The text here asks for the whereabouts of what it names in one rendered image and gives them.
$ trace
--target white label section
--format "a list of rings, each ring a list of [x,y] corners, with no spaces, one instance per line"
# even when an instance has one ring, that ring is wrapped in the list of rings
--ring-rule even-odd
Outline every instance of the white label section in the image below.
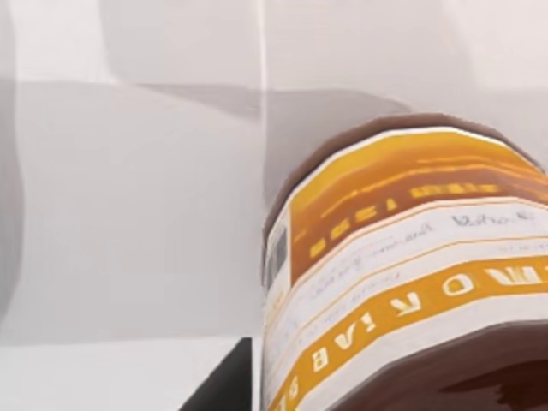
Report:
[[[354,233],[295,286],[265,337],[267,386],[278,387],[305,347],[383,290],[474,259],[546,251],[540,237],[548,236],[548,211],[525,200],[435,203],[396,217],[382,229]],[[540,242],[512,242],[531,237]]]
[[[309,392],[299,411],[332,409],[384,366],[488,326],[548,320],[548,295],[488,298],[380,337]]]

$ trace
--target black object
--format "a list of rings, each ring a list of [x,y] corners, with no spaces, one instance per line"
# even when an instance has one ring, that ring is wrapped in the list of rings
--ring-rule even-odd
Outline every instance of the black object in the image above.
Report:
[[[252,339],[242,338],[180,411],[251,411]]]

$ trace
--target white surface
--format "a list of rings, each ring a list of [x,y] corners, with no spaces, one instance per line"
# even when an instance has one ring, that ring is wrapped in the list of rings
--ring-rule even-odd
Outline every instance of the white surface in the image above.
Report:
[[[83,409],[65,382],[85,398],[94,387],[70,364],[148,344],[131,340],[259,333],[263,190],[271,200],[289,152],[401,109],[372,95],[485,122],[548,160],[545,0],[0,0],[2,18],[3,3],[26,196],[0,329],[14,407]],[[261,85],[278,90],[268,107]],[[136,353],[165,386],[195,388],[175,371],[194,358]],[[38,378],[56,360],[70,372]],[[130,391],[171,407],[162,384],[113,390],[123,364],[92,375],[108,391],[95,409],[130,409]]]

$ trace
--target white and orange label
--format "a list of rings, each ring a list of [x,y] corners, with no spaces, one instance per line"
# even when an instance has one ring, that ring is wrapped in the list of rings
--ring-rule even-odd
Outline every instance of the white and orange label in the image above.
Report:
[[[454,128],[386,132],[332,155],[268,239],[265,409],[326,409],[420,349],[548,318],[545,204],[540,170]],[[490,316],[501,301],[519,315]]]

